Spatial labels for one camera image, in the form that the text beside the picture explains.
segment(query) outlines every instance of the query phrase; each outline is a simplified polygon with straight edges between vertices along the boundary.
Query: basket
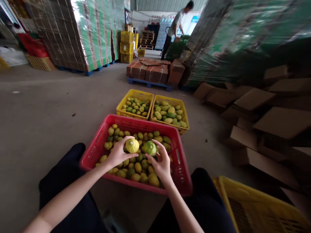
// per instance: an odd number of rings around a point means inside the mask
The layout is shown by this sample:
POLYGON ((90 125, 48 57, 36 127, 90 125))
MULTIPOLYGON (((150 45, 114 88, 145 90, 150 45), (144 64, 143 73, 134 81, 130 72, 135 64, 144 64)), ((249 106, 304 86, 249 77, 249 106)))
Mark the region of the basket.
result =
MULTIPOLYGON (((178 131, 171 126, 158 124, 151 121, 143 121, 113 114, 108 115, 101 123, 97 133, 95 134, 95 137, 92 139, 90 145, 81 157, 79 163, 81 169, 85 171, 93 169, 95 164, 99 161, 100 157, 103 154, 108 154, 108 151, 104 150, 104 143, 109 136, 108 128, 113 124, 117 124, 120 130, 128 130, 132 134, 138 132, 154 132, 155 130, 158 130, 161 135, 168 136, 172 140, 171 151, 169 151, 169 155, 173 158, 173 163, 171 164, 171 168, 173 170, 173 181, 182 196, 191 195, 192 181, 178 131)), ((167 191, 165 189, 127 180, 108 173, 103 175, 103 177, 132 187, 167 195, 167 191)))
POLYGON ((137 50, 137 53, 138 53, 139 57, 144 57, 145 56, 145 49, 140 48, 137 50))
POLYGON ((118 106, 117 106, 117 115, 125 116, 125 117, 133 117, 133 118, 141 119, 141 120, 148 120, 150 112, 151 112, 151 108, 152 108, 153 96, 154 96, 153 94, 148 93, 148 92, 142 92, 142 91, 130 89, 129 92, 123 97, 121 102, 118 104, 118 106), (147 116, 140 116, 140 115, 137 115, 137 114, 134 114, 134 113, 129 113, 129 112, 122 111, 121 110, 122 106, 124 104, 126 104, 126 101, 127 101, 126 98, 127 97, 137 98, 140 101, 149 100, 150 101, 150 106, 149 106, 149 110, 148 110, 147 116))
POLYGON ((121 41, 125 43, 132 43, 134 41, 134 33, 121 31, 121 41))
POLYGON ((220 176, 213 179, 236 232, 306 232, 311 224, 294 206, 220 176))
POLYGON ((123 54, 134 53, 134 43, 120 42, 120 53, 123 53, 123 54))
POLYGON ((186 112, 186 108, 185 108, 185 105, 184 105, 184 102, 182 102, 181 100, 179 99, 174 99, 174 98, 170 98, 170 97, 166 97, 166 96, 161 96, 161 95, 156 95, 155 96, 155 99, 153 100, 153 104, 152 104, 152 109, 151 109, 151 114, 150 114, 150 120, 153 121, 153 122, 158 122, 158 123, 162 123, 162 124, 166 124, 166 125, 170 125, 170 126, 174 126, 175 128, 178 129, 180 135, 183 135, 185 132, 187 132, 187 130, 190 129, 189 127, 189 121, 188 121, 188 117, 187 117, 187 112, 186 112), (184 121, 188 128, 184 128, 184 127, 181 127, 181 126, 176 126, 176 125, 173 125, 173 124, 169 124, 169 123, 166 123, 164 121, 160 121, 160 120, 154 120, 152 118, 153 116, 153 108, 154 108, 154 105, 155 105, 155 102, 156 101, 159 101, 159 102, 162 102, 162 101, 166 101, 168 102, 170 105, 172 106, 177 106, 177 105, 180 105, 181 106, 181 110, 183 111, 183 114, 181 115, 182 116, 182 121, 184 121))
POLYGON ((25 56, 32 67, 35 69, 44 71, 51 71, 55 69, 49 57, 39 58, 30 56, 29 54, 25 54, 25 56))
POLYGON ((121 53, 121 62, 122 63, 132 63, 132 61, 133 61, 133 53, 132 54, 121 53))

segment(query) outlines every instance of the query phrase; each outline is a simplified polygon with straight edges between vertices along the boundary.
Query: dark pants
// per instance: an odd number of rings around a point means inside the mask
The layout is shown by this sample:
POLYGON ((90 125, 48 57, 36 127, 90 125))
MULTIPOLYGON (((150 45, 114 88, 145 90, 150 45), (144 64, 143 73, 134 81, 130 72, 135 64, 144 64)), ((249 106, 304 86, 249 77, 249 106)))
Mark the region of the dark pants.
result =
MULTIPOLYGON (((83 143, 74 145, 40 181, 40 209, 64 188, 85 174, 78 164, 84 151, 83 143)), ((197 168, 191 175, 191 179, 193 195, 185 198, 185 202, 202 229, 205 232, 235 232, 232 220, 207 171, 197 168)), ((160 232, 164 227, 167 232, 180 232, 169 199, 148 232, 160 232)), ((107 232, 90 191, 52 232, 107 232)))
POLYGON ((164 60, 164 57, 165 57, 165 54, 171 44, 171 41, 172 41, 172 38, 168 35, 166 35, 166 39, 165 39, 165 42, 164 42, 164 46, 163 46, 163 49, 162 49, 162 57, 161 57, 161 60, 164 60))

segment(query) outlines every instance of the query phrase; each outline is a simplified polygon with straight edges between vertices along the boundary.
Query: man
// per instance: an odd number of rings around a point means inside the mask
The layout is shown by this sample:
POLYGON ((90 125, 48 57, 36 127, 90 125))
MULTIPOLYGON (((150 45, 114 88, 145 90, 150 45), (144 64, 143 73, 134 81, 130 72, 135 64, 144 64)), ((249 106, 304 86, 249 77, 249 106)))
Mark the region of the man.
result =
POLYGON ((189 11, 193 9, 193 1, 188 2, 185 8, 181 9, 177 15, 174 18, 174 21, 172 25, 169 27, 167 36, 165 39, 165 43, 162 49, 162 57, 161 60, 164 60, 165 54, 169 48, 169 45, 172 41, 172 36, 175 35, 175 38, 177 37, 177 28, 179 27, 181 30, 181 33, 184 35, 184 31, 182 30, 181 20, 184 14, 187 14, 189 11))

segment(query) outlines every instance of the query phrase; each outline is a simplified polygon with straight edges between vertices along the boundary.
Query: wall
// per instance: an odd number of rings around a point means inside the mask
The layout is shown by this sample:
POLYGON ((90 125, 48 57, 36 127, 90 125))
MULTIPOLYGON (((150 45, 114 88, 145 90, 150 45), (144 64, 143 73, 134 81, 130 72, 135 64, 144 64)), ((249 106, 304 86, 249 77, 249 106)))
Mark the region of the wall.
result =
MULTIPOLYGON (((177 12, 161 12, 161 11, 132 11, 129 14, 129 22, 133 23, 133 27, 138 28, 139 36, 142 34, 142 30, 152 22, 159 23, 162 16, 172 16, 173 18, 177 12)), ((188 27, 191 23, 193 16, 200 15, 200 12, 190 12, 182 18, 182 28, 184 33, 187 33, 188 27)))

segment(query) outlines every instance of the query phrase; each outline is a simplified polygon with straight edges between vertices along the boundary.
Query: white t-shirt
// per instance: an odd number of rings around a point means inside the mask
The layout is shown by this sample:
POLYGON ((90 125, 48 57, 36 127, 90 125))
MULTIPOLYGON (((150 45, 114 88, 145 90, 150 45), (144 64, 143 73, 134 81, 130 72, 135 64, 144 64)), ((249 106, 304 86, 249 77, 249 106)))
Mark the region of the white t-shirt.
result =
POLYGON ((184 16, 184 9, 181 9, 175 16, 174 21, 172 22, 172 25, 169 27, 167 35, 172 37, 174 35, 174 28, 175 25, 177 25, 177 28, 179 27, 179 24, 181 23, 182 17, 184 16))

